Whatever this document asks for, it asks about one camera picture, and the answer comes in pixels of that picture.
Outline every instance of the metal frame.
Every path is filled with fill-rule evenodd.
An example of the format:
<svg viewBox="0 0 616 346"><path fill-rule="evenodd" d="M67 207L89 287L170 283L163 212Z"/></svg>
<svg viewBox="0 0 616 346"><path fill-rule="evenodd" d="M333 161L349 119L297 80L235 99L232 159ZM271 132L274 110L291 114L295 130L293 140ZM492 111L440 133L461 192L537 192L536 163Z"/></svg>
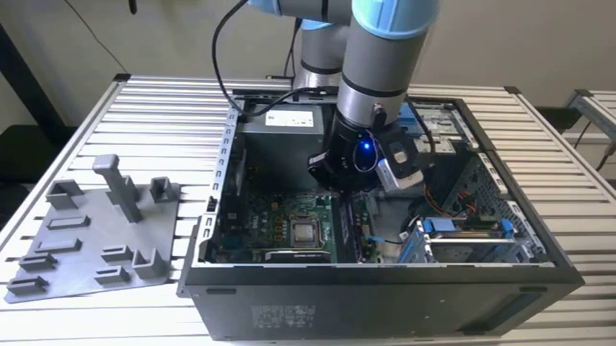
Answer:
<svg viewBox="0 0 616 346"><path fill-rule="evenodd" d="M289 81L230 80L226 86L286 90ZM581 272L587 286L500 338L345 342L357 345L476 345L480 342L612 345L616 340L613 192L580 162L568 144L561 143L562 138L549 124L542 124L532 106L504 88L411 85L409 92L417 96L465 99L488 136L500 138L493 139L497 155ZM212 182L212 160L218 147L212 146L215 137L211 127L220 121L227 108L218 84L211 79L134 76L127 82L112 83L0 232L0 289L4 289L3 282L16 272L17 264L12 259L25 253L32 241L29 237L36 234L40 224L36 217L47 212L47 204L40 196L49 186L48 182L73 177L89 188L99 187L101 182L83 173L83 167L89 156L105 154L107 150L120 155L126 163L120 169L134 171L130 174L136 179L150 179L164 170L171 179L183 185L174 241L174 256L178 259L172 262L171 276L174 280L179 278L192 226L196 217L203 214ZM500 125L506 128L505 133L494 129ZM521 140L528 136L517 135L529 131L544 132L545 135L534 134L530 137L536 139ZM584 186L569 186L570 179L581 179ZM202 318L194 309L186 309L192 302L178 298L175 290L175 285L162 285L152 289L11 306L1 301L4 322L0 340L57 340L61 345L100 342L105 345L111 342L109 337L128 337L122 339L123 342L138 345L172 342L207 345L211 338ZM35 332L24 327L20 316L28 319L28 325L37 326ZM105 320L105 327L80 323L89 319ZM297 343L314 344L310 341Z"/></svg>
<svg viewBox="0 0 616 346"><path fill-rule="evenodd" d="M576 90L566 102L616 141L616 92Z"/></svg>

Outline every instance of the blue plastic latch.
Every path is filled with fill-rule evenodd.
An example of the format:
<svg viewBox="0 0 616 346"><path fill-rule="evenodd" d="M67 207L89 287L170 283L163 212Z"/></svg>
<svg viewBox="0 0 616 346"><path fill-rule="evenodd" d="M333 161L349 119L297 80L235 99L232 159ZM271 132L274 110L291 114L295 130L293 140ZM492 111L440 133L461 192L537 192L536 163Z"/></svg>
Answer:
<svg viewBox="0 0 616 346"><path fill-rule="evenodd" d="M425 233L432 233L432 222L430 222L430 220L424 221L424 232Z"/></svg>
<svg viewBox="0 0 616 346"><path fill-rule="evenodd" d="M407 122L413 123L415 122L411 108L406 104L402 104L401 106L401 120L406 120Z"/></svg>
<svg viewBox="0 0 616 346"><path fill-rule="evenodd" d="M282 15L281 8L278 7L278 0L248 0L248 5L255 6L260 11L266 13Z"/></svg>
<svg viewBox="0 0 616 346"><path fill-rule="evenodd" d="M382 236L371 236L371 235L367 235L366 236L367 240L371 240L377 243L383 243L385 242L385 238Z"/></svg>
<svg viewBox="0 0 616 346"><path fill-rule="evenodd" d="M302 30L318 30L323 27L331 26L333 23L317 22L315 20L303 19L301 21L301 29Z"/></svg>
<svg viewBox="0 0 616 346"><path fill-rule="evenodd" d="M457 232L456 225L453 224L452 219L449 218L433 218L432 227L434 228L434 232Z"/></svg>
<svg viewBox="0 0 616 346"><path fill-rule="evenodd" d="M406 245L405 253L402 254L402 257L401 257L401 263L406 262L406 257L407 257L407 254L411 252L411 248L413 248L413 241L410 241Z"/></svg>
<svg viewBox="0 0 616 346"><path fill-rule="evenodd" d="M502 219L501 225L502 225L502 237L512 238L513 237L513 225L510 224L510 221L508 218Z"/></svg>

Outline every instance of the aluminum slat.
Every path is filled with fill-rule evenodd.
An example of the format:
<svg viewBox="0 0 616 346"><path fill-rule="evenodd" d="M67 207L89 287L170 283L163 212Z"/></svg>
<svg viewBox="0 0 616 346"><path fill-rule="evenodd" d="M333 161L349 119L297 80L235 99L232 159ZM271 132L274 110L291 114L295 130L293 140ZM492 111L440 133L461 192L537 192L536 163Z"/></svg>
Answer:
<svg viewBox="0 0 616 346"><path fill-rule="evenodd" d="M168 125L152 123L100 123L96 133L183 133L222 134L224 123L211 125Z"/></svg>
<svg viewBox="0 0 616 346"><path fill-rule="evenodd" d="M612 218L548 218L545 224L554 234L560 233L613 233L616 220Z"/></svg>
<svg viewBox="0 0 616 346"><path fill-rule="evenodd" d="M219 149L215 146L158 146L87 144L79 151L80 156L116 154L118 156L195 157L215 159Z"/></svg>
<svg viewBox="0 0 616 346"><path fill-rule="evenodd" d="M481 121L480 125L484 130L521 130L542 131L534 123L513 123L505 121Z"/></svg>
<svg viewBox="0 0 616 346"><path fill-rule="evenodd" d="M568 182L588 182L588 178L583 175L562 174L562 175L546 175L546 174L514 174L513 178L516 181L568 181Z"/></svg>
<svg viewBox="0 0 616 346"><path fill-rule="evenodd" d="M544 132L538 131L498 131L488 130L485 131L490 139L509 139L514 141L549 141L549 137Z"/></svg>
<svg viewBox="0 0 616 346"><path fill-rule="evenodd" d="M505 162L570 162L566 156L512 156L500 154L502 161Z"/></svg>
<svg viewBox="0 0 616 346"><path fill-rule="evenodd" d="M204 134L202 136L187 136L178 134L175 136L158 133L92 133L88 143L99 144L160 144L160 145L202 145L219 147L219 134Z"/></svg>
<svg viewBox="0 0 616 346"><path fill-rule="evenodd" d="M210 112L208 115L174 114L168 113L138 113L138 112L108 112L103 117L104 122L126 123L223 123L228 111L227 107L220 107L220 115L210 115L218 112Z"/></svg>
<svg viewBox="0 0 616 346"><path fill-rule="evenodd" d="M556 188L556 187L526 187L524 193L526 195L600 195L603 193L596 188L575 187L575 188Z"/></svg>
<svg viewBox="0 0 616 346"><path fill-rule="evenodd" d="M478 121L533 123L532 118L526 113L474 112L473 115Z"/></svg>
<svg viewBox="0 0 616 346"><path fill-rule="evenodd" d="M528 195L530 202L608 202L603 195Z"/></svg>
<svg viewBox="0 0 616 346"><path fill-rule="evenodd" d="M609 216L616 218L616 205L609 203L533 203L533 206L542 217Z"/></svg>
<svg viewBox="0 0 616 346"><path fill-rule="evenodd" d="M92 169L95 156L75 158L69 169ZM178 157L120 157L119 169L126 170L170 170L170 171L212 171L216 165L215 158L178 158Z"/></svg>

